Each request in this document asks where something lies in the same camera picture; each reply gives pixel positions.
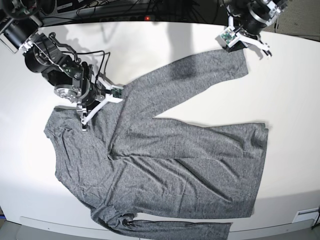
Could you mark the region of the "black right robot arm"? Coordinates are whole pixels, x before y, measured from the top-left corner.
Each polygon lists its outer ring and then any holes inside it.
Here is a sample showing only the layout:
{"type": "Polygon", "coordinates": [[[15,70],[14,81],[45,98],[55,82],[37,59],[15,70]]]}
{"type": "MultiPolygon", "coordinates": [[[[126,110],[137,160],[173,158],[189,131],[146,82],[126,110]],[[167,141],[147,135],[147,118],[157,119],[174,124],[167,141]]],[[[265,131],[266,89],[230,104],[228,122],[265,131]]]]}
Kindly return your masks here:
{"type": "Polygon", "coordinates": [[[23,51],[26,67],[41,74],[54,93],[81,108],[102,102],[112,95],[112,88],[92,82],[92,68],[83,62],[68,44],[59,42],[55,32],[39,32],[43,25],[39,12],[51,13],[53,0],[2,0],[0,2],[0,33],[16,51],[23,51]]]}

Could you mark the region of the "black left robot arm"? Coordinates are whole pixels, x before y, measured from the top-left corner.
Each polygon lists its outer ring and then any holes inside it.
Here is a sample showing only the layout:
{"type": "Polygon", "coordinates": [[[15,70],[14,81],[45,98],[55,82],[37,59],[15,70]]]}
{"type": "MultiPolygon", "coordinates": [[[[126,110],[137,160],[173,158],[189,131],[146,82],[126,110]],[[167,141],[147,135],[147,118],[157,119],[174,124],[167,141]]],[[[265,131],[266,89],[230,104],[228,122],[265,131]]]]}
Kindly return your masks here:
{"type": "Polygon", "coordinates": [[[270,46],[262,42],[261,32],[276,22],[288,1],[232,0],[223,6],[228,15],[228,25],[219,35],[225,43],[224,49],[231,53],[253,45],[270,58],[270,46]]]}

